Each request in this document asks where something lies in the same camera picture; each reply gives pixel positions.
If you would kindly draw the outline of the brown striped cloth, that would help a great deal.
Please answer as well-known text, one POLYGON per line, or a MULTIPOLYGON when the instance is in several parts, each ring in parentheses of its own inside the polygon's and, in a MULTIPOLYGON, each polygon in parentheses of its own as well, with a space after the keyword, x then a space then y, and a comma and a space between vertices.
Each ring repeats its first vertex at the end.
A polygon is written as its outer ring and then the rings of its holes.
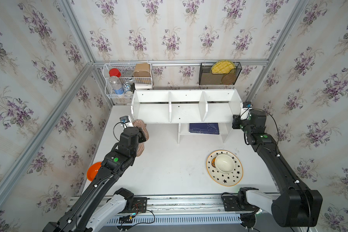
MULTIPOLYGON (((139 129, 141 138, 144 138, 146 141, 149 139, 149 133, 147 131, 147 124, 142 120, 135 120, 133 126, 139 129)), ((137 157, 141 156, 145 149, 145 142, 139 143, 137 157)))

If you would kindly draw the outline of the white wooden bookshelf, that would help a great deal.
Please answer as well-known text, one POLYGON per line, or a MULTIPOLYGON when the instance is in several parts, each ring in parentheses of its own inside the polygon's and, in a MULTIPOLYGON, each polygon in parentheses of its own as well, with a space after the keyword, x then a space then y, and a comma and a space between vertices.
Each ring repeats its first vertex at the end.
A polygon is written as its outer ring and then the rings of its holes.
POLYGON ((178 136, 189 135, 191 123, 216 123, 222 141, 230 134, 233 116, 245 114, 237 90, 137 90, 131 102, 133 119, 176 124, 178 136))

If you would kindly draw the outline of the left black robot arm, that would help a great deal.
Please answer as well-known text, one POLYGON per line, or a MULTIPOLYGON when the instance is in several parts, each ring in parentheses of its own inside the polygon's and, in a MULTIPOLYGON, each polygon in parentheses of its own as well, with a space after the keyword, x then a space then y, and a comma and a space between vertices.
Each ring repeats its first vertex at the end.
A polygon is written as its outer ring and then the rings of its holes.
POLYGON ((120 141, 105 156, 95 178, 76 203, 57 222, 49 222, 45 232, 97 232, 114 215, 122 212, 134 195, 120 188, 103 207, 98 207, 110 188, 133 165, 140 143, 146 136, 141 128, 126 127, 120 141))

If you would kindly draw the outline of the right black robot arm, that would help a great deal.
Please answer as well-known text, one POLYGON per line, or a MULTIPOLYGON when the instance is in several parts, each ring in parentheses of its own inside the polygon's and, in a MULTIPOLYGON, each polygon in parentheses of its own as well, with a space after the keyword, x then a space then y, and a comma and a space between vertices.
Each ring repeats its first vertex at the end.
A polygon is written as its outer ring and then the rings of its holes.
POLYGON ((247 109, 233 116, 232 128, 244 133, 244 140, 266 164, 279 190, 272 198, 257 189, 243 189, 244 202, 269 212, 281 227, 313 228, 317 225, 323 197, 310 189, 282 156, 277 141, 265 131, 267 113, 247 109))

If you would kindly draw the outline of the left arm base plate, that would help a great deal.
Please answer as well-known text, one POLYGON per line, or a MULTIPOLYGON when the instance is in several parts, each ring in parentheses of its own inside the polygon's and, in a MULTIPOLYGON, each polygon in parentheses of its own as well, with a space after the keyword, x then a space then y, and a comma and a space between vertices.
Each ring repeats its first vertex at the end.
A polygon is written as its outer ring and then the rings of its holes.
POLYGON ((147 197, 133 197, 127 201, 125 208, 120 214, 145 213, 147 211, 147 204, 147 197))

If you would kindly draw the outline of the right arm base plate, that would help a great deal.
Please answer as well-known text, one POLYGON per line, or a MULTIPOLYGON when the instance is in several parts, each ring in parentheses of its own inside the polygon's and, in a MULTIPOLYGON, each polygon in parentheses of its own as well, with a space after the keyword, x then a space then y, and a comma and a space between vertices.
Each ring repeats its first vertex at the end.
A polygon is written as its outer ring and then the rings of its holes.
POLYGON ((249 212, 257 213, 260 208, 250 205, 248 203, 242 203, 239 201, 239 198, 235 194, 229 194, 227 192, 221 194, 221 200, 223 203, 224 210, 226 212, 249 212))

